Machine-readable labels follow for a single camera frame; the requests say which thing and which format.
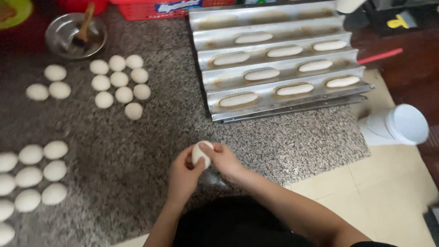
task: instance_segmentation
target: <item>speckled granite surface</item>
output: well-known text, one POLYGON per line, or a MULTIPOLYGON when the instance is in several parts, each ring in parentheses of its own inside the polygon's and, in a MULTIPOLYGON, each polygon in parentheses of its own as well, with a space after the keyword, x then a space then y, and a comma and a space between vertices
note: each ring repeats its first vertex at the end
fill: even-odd
MULTIPOLYGON (((45 145, 55 139, 69 145, 64 157, 68 173, 62 180, 68 186, 67 199, 57 206, 39 205, 32 213, 15 213, 7 221, 17 231, 9 246, 109 246, 147 233, 166 197, 170 162, 199 140, 229 145, 245 166, 280 184, 370 155, 349 107, 230 125, 212 123, 204 117, 184 19, 125 22, 114 7, 102 19, 109 26, 109 46, 102 59, 113 54, 145 58, 153 93, 141 102, 144 115, 137 122, 129 121, 117 102, 107 110, 95 107, 88 61, 66 63, 50 54, 3 60, 0 151, 18 153, 27 144, 45 145), (72 87, 70 97, 28 100, 27 86, 49 85, 43 70, 51 63, 67 68, 64 81, 72 87)), ((47 163, 43 160, 38 166, 47 163)), ((19 164, 12 173, 21 168, 19 164)), ((240 193, 215 181, 209 169, 188 206, 240 193)), ((47 185, 44 181, 37 189, 47 185)), ((8 198, 13 200, 19 191, 8 198)))

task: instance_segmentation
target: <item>black shirt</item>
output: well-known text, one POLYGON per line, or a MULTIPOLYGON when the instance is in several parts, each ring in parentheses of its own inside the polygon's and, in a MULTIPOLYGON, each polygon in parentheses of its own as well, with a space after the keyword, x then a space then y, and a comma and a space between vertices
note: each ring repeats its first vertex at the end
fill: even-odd
MULTIPOLYGON (((193 209, 179 221, 174 246, 304 246, 313 244, 292 233, 251 197, 223 197, 193 209)), ((352 247, 392 247, 359 242, 352 247)))

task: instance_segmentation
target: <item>red stick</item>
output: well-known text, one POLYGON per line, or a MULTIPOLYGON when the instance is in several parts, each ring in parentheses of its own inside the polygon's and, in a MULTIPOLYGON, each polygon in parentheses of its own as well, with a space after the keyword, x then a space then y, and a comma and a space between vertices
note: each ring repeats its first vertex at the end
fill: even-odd
POLYGON ((385 52, 385 53, 381 53, 381 54, 378 54, 378 55, 375 55, 375 56, 371 56, 371 57, 368 57, 368 58, 360 59, 360 60, 357 61, 357 63, 358 64, 364 64, 364 63, 372 62, 372 61, 375 61, 375 60, 380 60, 380 59, 388 58, 388 57, 394 56, 396 54, 399 54, 401 52, 403 52, 403 49, 402 48, 398 48, 398 49, 391 50, 391 51, 388 51, 388 52, 385 52))

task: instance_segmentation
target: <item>metal bowl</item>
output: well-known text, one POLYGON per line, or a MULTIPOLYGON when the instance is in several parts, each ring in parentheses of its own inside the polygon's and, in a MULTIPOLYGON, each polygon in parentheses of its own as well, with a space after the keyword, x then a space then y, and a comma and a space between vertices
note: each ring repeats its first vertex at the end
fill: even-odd
POLYGON ((107 41, 107 29, 96 17, 88 26, 89 41, 86 49, 72 44, 72 39, 79 32, 83 19, 83 13, 70 13, 53 20, 46 30, 46 44, 49 50, 68 59, 88 58, 101 50, 107 41))

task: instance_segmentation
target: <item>red plastic basket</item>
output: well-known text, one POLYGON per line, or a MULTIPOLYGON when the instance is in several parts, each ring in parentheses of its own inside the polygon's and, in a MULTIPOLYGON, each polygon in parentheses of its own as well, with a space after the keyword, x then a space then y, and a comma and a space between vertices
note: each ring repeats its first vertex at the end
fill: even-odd
MULTIPOLYGON (((235 0, 202 0, 202 7, 233 5, 235 0)), ((127 21, 139 21, 149 19, 161 19, 182 17, 187 15, 187 10, 177 9, 169 13, 158 13, 155 4, 170 4, 180 0, 156 1, 156 0, 111 0, 117 4, 120 12, 127 21)))

